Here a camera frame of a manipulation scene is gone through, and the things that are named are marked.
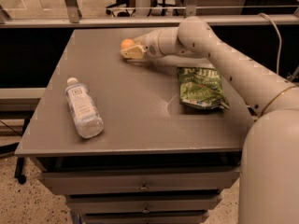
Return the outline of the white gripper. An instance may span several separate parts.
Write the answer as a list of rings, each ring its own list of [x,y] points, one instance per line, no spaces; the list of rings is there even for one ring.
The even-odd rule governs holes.
[[[145,54],[151,58],[159,58],[162,56],[159,47],[160,30],[154,30],[148,34],[134,38],[136,44],[127,48],[121,48],[121,56],[125,59],[143,59]]]

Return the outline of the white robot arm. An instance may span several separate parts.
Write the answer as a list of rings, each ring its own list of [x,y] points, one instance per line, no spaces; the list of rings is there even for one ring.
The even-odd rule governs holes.
[[[299,224],[299,88],[223,42],[199,17],[121,42],[125,59],[208,59],[257,119],[246,135],[238,224]]]

